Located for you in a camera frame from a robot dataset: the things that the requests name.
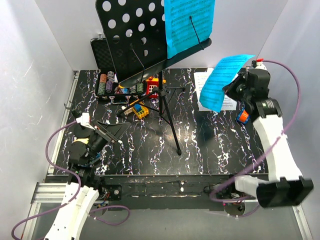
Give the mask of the blue sheet music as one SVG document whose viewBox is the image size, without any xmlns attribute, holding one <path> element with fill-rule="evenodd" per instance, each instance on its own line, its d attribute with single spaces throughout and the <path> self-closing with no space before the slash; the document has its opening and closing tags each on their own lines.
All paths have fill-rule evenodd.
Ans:
<svg viewBox="0 0 320 240">
<path fill-rule="evenodd" d="M 213 30 L 214 0 L 165 0 L 167 58 L 207 40 Z"/>
<path fill-rule="evenodd" d="M 230 84 L 244 64 L 253 57 L 255 55 L 239 54 L 222 58 L 211 72 L 210 77 L 213 82 L 209 87 L 222 88 L 223 91 L 223 87 Z"/>
</svg>

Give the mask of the black microphone stand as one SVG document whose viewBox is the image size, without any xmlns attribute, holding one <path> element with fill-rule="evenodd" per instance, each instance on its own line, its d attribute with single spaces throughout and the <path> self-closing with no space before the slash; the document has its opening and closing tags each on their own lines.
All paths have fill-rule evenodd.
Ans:
<svg viewBox="0 0 320 240">
<path fill-rule="evenodd" d="M 78 118 L 81 116 L 83 112 L 81 112 L 78 109 L 73 109 L 71 110 L 71 114 L 72 116 L 75 118 Z M 92 132 L 92 126 L 90 125 L 90 127 L 83 127 L 80 124 L 76 123 L 73 129 L 73 133 L 75 135 L 76 138 L 88 138 L 90 136 Z"/>
</svg>

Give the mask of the black music stand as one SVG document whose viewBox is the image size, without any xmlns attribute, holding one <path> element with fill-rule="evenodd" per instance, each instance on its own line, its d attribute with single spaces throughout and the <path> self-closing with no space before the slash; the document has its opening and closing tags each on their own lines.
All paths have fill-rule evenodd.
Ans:
<svg viewBox="0 0 320 240">
<path fill-rule="evenodd" d="M 95 9 L 99 17 L 110 57 L 118 82 L 125 88 L 141 83 L 158 74 L 159 84 L 154 88 L 158 93 L 160 117 L 175 128 L 163 86 L 163 70 L 185 58 L 206 49 L 212 43 L 209 37 L 200 40 L 196 28 L 196 17 L 190 14 L 187 25 L 191 27 L 188 37 L 195 37 L 195 43 L 175 56 L 168 57 L 165 16 L 168 12 L 163 0 L 97 0 Z"/>
</svg>

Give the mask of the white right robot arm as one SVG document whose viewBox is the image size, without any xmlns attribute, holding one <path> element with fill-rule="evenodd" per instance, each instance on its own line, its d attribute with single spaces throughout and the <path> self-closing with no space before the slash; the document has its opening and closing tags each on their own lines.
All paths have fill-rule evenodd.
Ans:
<svg viewBox="0 0 320 240">
<path fill-rule="evenodd" d="M 227 195 L 237 199 L 243 193 L 255 197 L 263 208 L 298 206 L 313 190 L 311 179 L 303 177 L 292 156 L 285 136 L 283 118 L 277 100 L 270 98 L 270 73 L 263 68 L 250 68 L 223 88 L 226 95 L 244 103 L 256 130 L 268 166 L 268 179 L 242 173 L 226 186 Z"/>
</svg>

